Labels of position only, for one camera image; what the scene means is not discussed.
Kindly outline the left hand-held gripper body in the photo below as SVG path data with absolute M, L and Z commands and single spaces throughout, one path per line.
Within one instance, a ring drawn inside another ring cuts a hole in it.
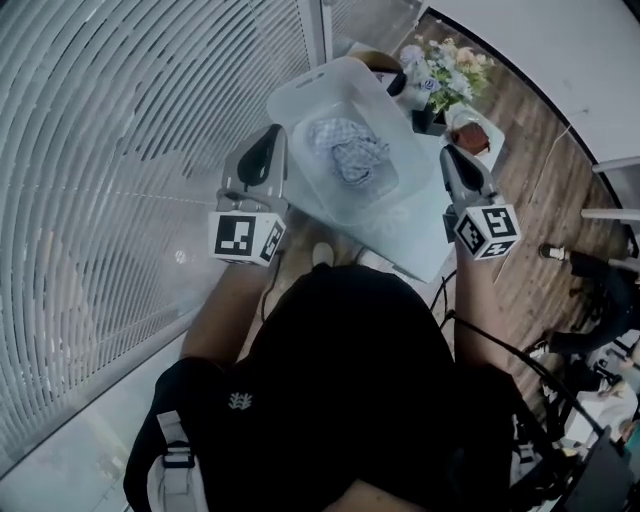
M 268 266 L 286 233 L 289 204 L 284 196 L 288 146 L 284 129 L 276 143 L 269 177 L 262 185 L 244 185 L 238 162 L 249 141 L 242 141 L 224 163 L 216 210 L 208 216 L 209 256 L 232 264 Z

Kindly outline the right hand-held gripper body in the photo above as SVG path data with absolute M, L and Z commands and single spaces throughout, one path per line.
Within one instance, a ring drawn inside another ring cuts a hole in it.
M 475 261 L 507 255 L 521 239 L 514 206 L 507 203 L 494 179 L 494 194 L 451 196 L 443 214 L 447 241 L 458 241 Z

